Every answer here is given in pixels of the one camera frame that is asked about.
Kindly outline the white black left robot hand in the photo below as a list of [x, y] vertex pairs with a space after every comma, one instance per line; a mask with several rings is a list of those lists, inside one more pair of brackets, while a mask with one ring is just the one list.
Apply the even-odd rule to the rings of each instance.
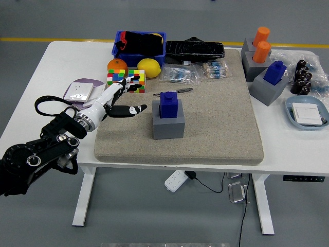
[[76, 120], [80, 120], [84, 124], [85, 129], [88, 132], [92, 132], [97, 128], [99, 122], [106, 117], [127, 118], [141, 113], [147, 108], [147, 105], [115, 105], [115, 102], [121, 95], [126, 92], [134, 92], [141, 87], [140, 84], [133, 82], [139, 78], [139, 76], [127, 77], [113, 83], [96, 99], [91, 107], [80, 111]]

